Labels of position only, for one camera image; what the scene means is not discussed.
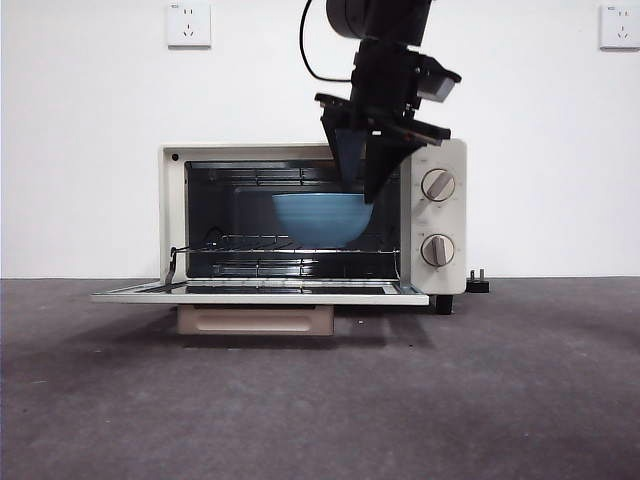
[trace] oven door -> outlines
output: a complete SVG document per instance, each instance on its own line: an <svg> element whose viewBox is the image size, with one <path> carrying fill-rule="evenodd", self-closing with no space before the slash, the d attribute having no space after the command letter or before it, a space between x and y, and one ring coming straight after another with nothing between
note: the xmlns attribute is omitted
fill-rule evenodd
<svg viewBox="0 0 640 480"><path fill-rule="evenodd" d="M147 283L92 295L96 302L244 305L428 305L393 280L221 279Z"/></svg>

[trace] oven dial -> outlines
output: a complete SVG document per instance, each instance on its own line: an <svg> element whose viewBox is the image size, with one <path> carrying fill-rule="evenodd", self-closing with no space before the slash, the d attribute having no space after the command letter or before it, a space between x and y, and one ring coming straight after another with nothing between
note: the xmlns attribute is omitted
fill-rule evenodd
<svg viewBox="0 0 640 480"><path fill-rule="evenodd" d="M444 267L453 260L455 247L446 235L431 235L422 243L422 258L433 267Z"/></svg>
<svg viewBox="0 0 640 480"><path fill-rule="evenodd" d="M444 202L453 195L456 181L451 172L436 168L427 172L422 179L422 193L433 202Z"/></svg>

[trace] electrical outlet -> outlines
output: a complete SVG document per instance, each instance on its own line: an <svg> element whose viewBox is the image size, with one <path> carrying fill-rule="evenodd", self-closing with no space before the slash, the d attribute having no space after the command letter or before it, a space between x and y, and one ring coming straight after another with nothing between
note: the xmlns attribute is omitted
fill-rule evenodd
<svg viewBox="0 0 640 480"><path fill-rule="evenodd" d="M192 2L169 5L167 43L170 47L210 47L211 5Z"/></svg>
<svg viewBox="0 0 640 480"><path fill-rule="evenodd" d="M640 5L600 7L600 48L640 50Z"/></svg>

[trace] robotic arm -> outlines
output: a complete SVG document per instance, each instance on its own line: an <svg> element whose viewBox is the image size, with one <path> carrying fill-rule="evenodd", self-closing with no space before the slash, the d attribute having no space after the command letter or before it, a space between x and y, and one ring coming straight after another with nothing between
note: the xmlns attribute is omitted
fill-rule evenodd
<svg viewBox="0 0 640 480"><path fill-rule="evenodd" d="M449 129L414 119L422 100L443 102L461 77L437 60L407 47L420 46L432 0L327 0L332 28L348 38L360 39L349 100L317 94L324 108L322 125L343 186L355 180L363 149L364 194L373 202L395 168L425 145L440 145L451 138ZM300 24L300 49L307 0Z"/></svg>

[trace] wire rack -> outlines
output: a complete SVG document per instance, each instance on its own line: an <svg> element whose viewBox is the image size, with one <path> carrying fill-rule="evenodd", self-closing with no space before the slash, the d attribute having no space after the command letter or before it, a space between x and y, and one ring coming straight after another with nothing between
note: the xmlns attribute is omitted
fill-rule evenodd
<svg viewBox="0 0 640 480"><path fill-rule="evenodd" d="M358 244L366 248L308 248L286 235L221 235L202 247L172 248L170 271L165 283L169 284L173 279L178 254L211 255L211 276L247 277L310 277L324 256L391 255L396 276L399 276L399 250L384 248L381 235L364 234ZM348 263L341 262L341 276L348 277Z"/></svg>

